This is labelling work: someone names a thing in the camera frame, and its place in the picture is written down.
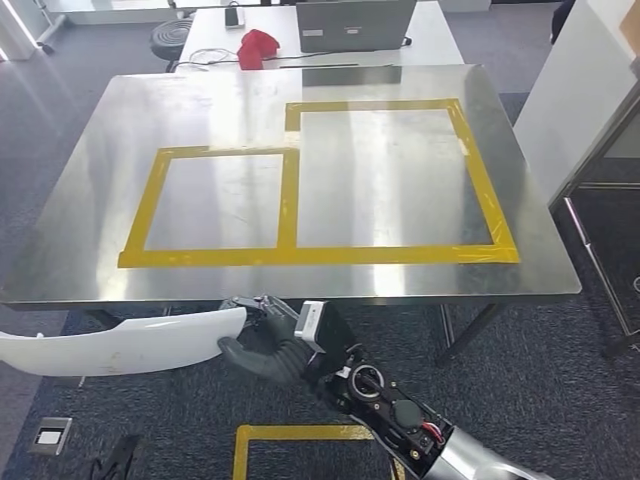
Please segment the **black stool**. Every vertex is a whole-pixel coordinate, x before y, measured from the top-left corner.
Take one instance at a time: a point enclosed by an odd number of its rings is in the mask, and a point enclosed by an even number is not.
[[[165,72],[172,72],[174,64],[182,55],[192,23],[191,18],[183,18],[158,25],[151,32],[151,51],[156,57],[168,61]]]

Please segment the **black robotic glove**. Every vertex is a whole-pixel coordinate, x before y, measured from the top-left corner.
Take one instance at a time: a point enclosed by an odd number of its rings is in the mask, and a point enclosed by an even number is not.
[[[256,322],[260,340],[264,345],[275,345],[269,354],[248,350],[235,338],[218,340],[222,355],[227,361],[256,375],[278,383],[299,381],[313,351],[294,335],[298,314],[285,302],[267,295],[247,299],[234,297],[220,308],[243,306],[261,312]]]

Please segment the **yellow tape rectangle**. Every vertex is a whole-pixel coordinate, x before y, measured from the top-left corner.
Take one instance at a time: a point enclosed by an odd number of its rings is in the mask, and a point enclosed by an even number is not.
[[[373,100],[354,102],[299,102],[285,106],[285,130],[300,132],[303,113],[447,110],[463,146],[465,163],[487,223],[491,245],[421,245],[412,247],[317,247],[297,245],[300,150],[282,148],[212,149],[209,146],[159,149],[149,172],[126,245],[120,268],[224,267],[255,265],[356,265],[427,263],[518,263],[513,237],[473,134],[455,98],[431,100]],[[146,250],[145,243],[171,160],[248,155],[282,155],[282,178],[275,248],[210,250]]]
[[[366,428],[360,425],[241,425],[235,432],[232,480],[247,480],[251,440],[373,440]],[[395,462],[400,480],[405,480],[405,469]]]

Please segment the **metal table surface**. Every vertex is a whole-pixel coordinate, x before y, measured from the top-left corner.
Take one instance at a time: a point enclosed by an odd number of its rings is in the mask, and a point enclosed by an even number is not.
[[[109,83],[2,289],[17,309],[580,290],[479,66]]]

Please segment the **red wire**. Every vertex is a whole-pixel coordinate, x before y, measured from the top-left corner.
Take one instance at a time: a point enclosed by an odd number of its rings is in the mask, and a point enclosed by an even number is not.
[[[438,443],[442,443],[442,441],[444,440],[442,438],[442,435],[440,435],[439,433],[438,433],[437,430],[435,430],[435,428],[432,427],[431,425],[429,425],[426,422],[423,423],[422,428],[423,428],[423,429],[431,433],[434,437],[435,437],[435,439],[438,441]]]

